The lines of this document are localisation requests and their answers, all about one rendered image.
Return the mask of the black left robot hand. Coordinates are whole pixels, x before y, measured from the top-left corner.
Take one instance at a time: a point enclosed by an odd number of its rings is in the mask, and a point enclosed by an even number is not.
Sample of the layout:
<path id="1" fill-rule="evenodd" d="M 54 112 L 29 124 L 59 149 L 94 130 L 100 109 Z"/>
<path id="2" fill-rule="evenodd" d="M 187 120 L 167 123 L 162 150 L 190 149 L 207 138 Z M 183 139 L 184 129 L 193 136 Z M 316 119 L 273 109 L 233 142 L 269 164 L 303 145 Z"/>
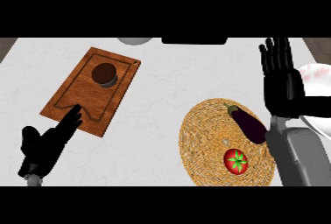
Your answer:
<path id="1" fill-rule="evenodd" d="M 83 121 L 81 106 L 77 104 L 66 112 L 59 124 L 40 134 L 32 126 L 22 128 L 22 145 L 25 159 L 17 171 L 17 176 L 37 175 L 43 178 L 51 171 L 68 140 L 74 136 Z"/>

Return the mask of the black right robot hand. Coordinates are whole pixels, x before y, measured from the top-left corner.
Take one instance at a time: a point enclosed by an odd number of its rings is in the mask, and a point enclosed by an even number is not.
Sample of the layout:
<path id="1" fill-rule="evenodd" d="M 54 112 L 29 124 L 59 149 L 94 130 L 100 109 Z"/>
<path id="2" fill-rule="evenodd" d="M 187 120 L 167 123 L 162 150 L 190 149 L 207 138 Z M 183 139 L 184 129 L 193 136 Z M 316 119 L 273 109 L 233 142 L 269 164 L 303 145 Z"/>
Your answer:
<path id="1" fill-rule="evenodd" d="M 258 45 L 263 67 L 263 101 L 272 116 L 331 117 L 331 96 L 306 96 L 300 72 L 294 68 L 288 38 L 267 38 Z"/>

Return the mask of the white bowl with pink marks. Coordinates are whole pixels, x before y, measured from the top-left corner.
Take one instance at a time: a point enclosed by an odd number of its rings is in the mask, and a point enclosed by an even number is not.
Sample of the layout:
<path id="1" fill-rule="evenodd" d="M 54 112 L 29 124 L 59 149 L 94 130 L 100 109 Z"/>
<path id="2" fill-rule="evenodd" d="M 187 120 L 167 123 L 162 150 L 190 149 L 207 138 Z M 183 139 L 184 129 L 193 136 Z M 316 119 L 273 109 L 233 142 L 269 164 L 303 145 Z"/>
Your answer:
<path id="1" fill-rule="evenodd" d="M 307 64 L 298 68 L 307 96 L 331 96 L 331 65 Z M 331 118 L 303 116 L 306 125 L 331 140 Z"/>

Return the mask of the round woven straw placemat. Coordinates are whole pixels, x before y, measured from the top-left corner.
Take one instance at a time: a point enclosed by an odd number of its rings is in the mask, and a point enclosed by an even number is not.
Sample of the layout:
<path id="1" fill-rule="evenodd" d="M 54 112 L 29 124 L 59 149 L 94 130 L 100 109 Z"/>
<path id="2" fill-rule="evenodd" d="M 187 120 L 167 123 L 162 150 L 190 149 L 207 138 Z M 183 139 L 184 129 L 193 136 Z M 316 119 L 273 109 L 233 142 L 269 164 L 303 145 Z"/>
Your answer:
<path id="1" fill-rule="evenodd" d="M 254 112 L 236 101 L 214 98 L 198 103 L 186 114 L 179 135 L 180 159 L 196 186 L 269 186 L 275 177 L 275 159 L 267 144 L 245 137 L 227 107 L 236 105 L 254 118 Z M 230 173 L 223 156 L 242 157 L 242 174 Z"/>

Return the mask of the red tomato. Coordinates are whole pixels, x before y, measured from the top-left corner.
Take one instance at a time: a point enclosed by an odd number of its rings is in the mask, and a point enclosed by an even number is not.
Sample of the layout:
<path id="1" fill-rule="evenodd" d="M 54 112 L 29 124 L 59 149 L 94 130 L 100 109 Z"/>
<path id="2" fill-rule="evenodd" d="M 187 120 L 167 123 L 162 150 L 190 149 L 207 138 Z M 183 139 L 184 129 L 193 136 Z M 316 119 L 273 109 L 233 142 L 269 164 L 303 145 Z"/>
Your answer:
<path id="1" fill-rule="evenodd" d="M 245 173 L 248 168 L 248 159 L 238 149 L 229 149 L 224 152 L 223 164 L 232 174 L 241 175 Z"/>

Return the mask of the dark purple eggplant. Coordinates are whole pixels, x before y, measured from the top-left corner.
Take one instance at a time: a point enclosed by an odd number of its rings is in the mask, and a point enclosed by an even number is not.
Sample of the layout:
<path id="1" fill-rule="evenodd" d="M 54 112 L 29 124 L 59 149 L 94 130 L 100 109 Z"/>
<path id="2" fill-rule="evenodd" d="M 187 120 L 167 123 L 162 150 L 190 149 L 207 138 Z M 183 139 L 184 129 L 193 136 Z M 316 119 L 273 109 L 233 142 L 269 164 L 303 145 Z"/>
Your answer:
<path id="1" fill-rule="evenodd" d="M 247 139 L 254 144 L 263 144 L 266 141 L 266 127 L 261 122 L 236 105 L 224 103 L 224 107 L 227 108 L 227 114 L 236 122 Z"/>

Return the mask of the brown wooden cutting board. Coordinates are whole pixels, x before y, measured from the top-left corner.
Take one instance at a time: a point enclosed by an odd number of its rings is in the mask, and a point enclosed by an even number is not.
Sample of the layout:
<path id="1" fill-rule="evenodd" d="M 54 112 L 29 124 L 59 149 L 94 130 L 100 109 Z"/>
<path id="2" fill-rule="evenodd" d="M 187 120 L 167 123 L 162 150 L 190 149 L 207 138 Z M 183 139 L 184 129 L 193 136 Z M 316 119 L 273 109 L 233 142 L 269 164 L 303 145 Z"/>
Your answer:
<path id="1" fill-rule="evenodd" d="M 116 68 L 118 80 L 112 87 L 102 87 L 91 79 L 91 71 L 102 63 L 109 63 Z M 78 104 L 83 120 L 78 128 L 103 137 L 139 67 L 137 59 L 90 47 L 40 115 L 60 121 Z"/>

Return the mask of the brown-topped grey can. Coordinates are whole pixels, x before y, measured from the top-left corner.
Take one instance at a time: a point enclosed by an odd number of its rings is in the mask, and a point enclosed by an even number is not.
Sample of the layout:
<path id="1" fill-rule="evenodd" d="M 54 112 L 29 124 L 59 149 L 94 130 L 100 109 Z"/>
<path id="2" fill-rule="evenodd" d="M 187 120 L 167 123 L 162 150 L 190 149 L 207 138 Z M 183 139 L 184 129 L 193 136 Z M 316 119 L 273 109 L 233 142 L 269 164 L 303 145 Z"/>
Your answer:
<path id="1" fill-rule="evenodd" d="M 103 88 L 111 88 L 118 80 L 115 66 L 109 63 L 99 64 L 91 71 L 91 80 Z"/>

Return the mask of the grey round object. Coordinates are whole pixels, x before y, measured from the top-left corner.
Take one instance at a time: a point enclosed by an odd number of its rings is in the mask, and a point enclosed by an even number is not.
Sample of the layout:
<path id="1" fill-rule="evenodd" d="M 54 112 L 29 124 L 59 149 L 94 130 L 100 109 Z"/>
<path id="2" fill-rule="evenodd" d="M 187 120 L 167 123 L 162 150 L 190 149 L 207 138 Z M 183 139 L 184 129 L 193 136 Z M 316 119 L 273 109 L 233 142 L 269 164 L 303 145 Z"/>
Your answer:
<path id="1" fill-rule="evenodd" d="M 150 38 L 118 38 L 118 41 L 128 46 L 137 46 L 148 43 Z"/>

